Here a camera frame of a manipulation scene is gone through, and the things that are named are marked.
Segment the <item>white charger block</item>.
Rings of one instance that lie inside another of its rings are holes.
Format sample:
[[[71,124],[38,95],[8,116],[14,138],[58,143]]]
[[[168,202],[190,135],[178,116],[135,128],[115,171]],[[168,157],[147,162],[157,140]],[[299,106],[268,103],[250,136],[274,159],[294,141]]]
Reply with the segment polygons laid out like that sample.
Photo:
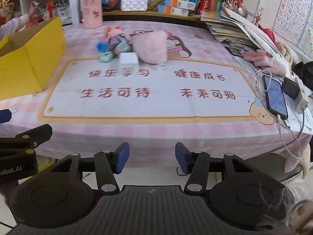
[[[135,52],[123,52],[119,55],[119,70],[132,72],[139,66],[139,59]]]

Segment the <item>mint green clip toy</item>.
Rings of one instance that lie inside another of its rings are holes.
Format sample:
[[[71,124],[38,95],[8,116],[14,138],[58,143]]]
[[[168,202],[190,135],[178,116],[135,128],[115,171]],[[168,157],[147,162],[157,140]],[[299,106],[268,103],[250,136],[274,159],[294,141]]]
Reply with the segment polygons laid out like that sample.
[[[114,53],[112,51],[105,52],[100,56],[100,61],[102,63],[109,63],[110,61],[112,61],[113,57]]]

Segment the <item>pink fluffy pouch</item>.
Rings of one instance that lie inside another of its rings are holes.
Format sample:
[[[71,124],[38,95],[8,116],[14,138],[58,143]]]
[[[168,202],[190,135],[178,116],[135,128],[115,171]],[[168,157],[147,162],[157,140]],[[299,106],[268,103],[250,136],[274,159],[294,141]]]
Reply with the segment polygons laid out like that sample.
[[[133,50],[138,58],[148,64],[161,64],[167,61],[167,39],[165,31],[152,31],[132,37]]]

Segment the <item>yellow cardboard box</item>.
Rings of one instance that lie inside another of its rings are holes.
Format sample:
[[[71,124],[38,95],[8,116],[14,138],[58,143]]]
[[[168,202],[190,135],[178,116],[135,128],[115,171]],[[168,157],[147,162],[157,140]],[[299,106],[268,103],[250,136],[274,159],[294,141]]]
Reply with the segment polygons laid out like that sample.
[[[42,92],[66,49],[60,17],[1,41],[1,99]]]

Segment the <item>pink checkered tablecloth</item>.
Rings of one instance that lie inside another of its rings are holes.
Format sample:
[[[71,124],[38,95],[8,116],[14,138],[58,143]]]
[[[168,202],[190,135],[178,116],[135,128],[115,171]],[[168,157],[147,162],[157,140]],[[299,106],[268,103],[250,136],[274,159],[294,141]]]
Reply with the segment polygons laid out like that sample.
[[[118,60],[99,61],[96,44],[108,28],[128,33],[166,29],[191,51],[172,52],[163,65],[142,64],[134,74],[121,74]],[[71,152],[83,157],[110,150],[126,141],[130,165],[174,161],[174,145],[221,157],[241,158],[271,150],[306,147],[310,132],[299,139],[276,121],[257,99],[256,82],[207,30],[155,22],[107,22],[97,29],[71,25],[63,29],[66,50],[51,87],[1,101],[12,119],[1,136],[12,137],[41,124],[51,125],[50,141],[37,153],[60,159]]]

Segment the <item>child in patterned sweater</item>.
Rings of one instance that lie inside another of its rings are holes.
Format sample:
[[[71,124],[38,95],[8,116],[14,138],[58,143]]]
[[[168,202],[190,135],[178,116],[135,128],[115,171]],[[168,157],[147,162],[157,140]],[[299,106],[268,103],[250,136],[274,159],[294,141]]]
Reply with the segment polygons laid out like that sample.
[[[38,6],[39,6],[38,2],[32,1],[30,3],[30,9],[28,14],[23,14],[18,18],[13,18],[9,22],[2,25],[0,29],[0,40],[3,40],[7,36],[19,30],[19,28],[21,28],[22,26],[26,25],[29,22],[29,20],[33,17]]]

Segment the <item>black smartphone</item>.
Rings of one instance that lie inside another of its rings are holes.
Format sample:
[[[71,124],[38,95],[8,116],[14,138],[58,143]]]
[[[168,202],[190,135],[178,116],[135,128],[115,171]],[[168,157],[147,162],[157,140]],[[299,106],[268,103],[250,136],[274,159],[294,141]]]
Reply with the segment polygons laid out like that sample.
[[[281,119],[288,119],[284,94],[279,81],[270,76],[263,76],[263,86],[265,87],[266,108],[274,116],[279,115]]]

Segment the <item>blue toy piece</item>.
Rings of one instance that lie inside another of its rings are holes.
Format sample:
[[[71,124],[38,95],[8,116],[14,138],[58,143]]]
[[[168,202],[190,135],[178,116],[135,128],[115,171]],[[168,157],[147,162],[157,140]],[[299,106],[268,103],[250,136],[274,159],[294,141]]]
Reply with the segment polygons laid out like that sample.
[[[104,42],[99,42],[97,44],[97,49],[98,49],[99,52],[106,52],[107,49],[108,49],[108,44],[104,43]]]

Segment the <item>pink plush doll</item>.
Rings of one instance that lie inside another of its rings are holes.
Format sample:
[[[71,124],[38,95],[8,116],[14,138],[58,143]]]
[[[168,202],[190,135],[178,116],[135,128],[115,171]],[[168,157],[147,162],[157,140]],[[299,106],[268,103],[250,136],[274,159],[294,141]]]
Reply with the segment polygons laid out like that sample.
[[[106,52],[112,52],[114,55],[120,55],[121,53],[131,52],[133,50],[132,38],[130,35],[124,33],[120,28],[111,29],[107,33]]]

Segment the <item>black power adapter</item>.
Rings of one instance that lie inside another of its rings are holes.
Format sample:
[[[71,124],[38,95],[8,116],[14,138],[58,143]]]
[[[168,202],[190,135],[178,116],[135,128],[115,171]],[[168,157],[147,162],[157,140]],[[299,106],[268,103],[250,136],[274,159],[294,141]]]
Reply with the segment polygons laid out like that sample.
[[[285,77],[282,84],[282,91],[295,100],[300,92],[300,88],[298,83],[288,77]]]

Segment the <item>pink plush slipper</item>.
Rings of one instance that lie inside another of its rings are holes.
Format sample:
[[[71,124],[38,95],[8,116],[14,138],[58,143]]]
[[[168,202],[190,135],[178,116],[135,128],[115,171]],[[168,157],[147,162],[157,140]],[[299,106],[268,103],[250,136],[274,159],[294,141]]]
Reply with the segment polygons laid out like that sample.
[[[269,52],[257,49],[256,52],[243,52],[242,56],[245,60],[253,62],[255,66],[261,67],[272,74],[276,74],[281,77],[286,76],[285,66],[278,62]]]

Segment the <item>pink cylindrical cup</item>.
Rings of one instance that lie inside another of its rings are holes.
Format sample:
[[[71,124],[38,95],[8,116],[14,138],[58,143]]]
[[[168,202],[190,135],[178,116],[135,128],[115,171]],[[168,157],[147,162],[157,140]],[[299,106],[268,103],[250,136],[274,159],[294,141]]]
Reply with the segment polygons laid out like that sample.
[[[102,1],[80,0],[83,24],[86,29],[102,26]]]

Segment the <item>stack of magazines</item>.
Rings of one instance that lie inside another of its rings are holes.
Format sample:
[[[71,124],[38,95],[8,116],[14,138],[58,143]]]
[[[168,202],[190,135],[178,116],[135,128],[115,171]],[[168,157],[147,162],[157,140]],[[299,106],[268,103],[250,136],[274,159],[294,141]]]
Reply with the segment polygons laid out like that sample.
[[[236,53],[261,49],[269,52],[281,64],[289,63],[280,53],[274,41],[260,28],[236,12],[224,8],[221,12],[203,12],[203,21],[218,42],[226,42]]]

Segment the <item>orange white box lower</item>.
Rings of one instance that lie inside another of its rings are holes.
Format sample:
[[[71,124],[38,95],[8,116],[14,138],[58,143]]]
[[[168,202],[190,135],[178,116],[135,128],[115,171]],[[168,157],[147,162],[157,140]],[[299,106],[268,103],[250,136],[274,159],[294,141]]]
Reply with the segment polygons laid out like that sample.
[[[181,15],[181,16],[188,16],[189,14],[188,9],[181,9],[178,7],[165,6],[165,5],[158,5],[157,11],[162,14]]]

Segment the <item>orange white box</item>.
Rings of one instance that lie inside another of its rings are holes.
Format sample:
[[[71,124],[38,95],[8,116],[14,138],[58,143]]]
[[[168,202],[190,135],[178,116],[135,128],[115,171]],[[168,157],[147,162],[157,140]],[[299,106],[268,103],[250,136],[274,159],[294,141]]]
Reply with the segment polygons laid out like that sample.
[[[193,11],[196,7],[196,4],[193,2],[183,0],[165,0],[165,6],[177,7],[180,9],[187,9]]]
[[[181,9],[178,7],[165,6],[165,5],[158,5],[157,11],[162,14],[181,15],[181,16],[188,16],[189,14],[188,9]]]

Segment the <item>white quilted pearl handbag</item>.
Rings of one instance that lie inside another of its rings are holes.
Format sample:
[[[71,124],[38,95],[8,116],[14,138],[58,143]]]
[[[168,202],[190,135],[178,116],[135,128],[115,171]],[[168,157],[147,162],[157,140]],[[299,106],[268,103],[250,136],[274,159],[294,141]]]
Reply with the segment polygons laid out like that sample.
[[[121,0],[121,10],[124,12],[141,12],[148,9],[148,0]]]

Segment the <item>orange white box upper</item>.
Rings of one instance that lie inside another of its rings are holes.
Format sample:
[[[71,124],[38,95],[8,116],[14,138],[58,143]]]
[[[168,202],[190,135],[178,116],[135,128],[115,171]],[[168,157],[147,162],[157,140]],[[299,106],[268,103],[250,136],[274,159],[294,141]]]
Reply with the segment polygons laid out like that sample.
[[[193,2],[183,0],[165,0],[165,6],[177,7],[180,9],[187,9],[193,11],[196,7],[196,4]]]

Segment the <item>alphabet wall poster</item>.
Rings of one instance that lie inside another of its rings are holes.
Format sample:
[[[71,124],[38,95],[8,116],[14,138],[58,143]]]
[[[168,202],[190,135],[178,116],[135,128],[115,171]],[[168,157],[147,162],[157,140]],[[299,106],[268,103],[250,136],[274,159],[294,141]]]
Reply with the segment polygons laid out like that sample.
[[[281,0],[273,31],[312,58],[312,0]]]

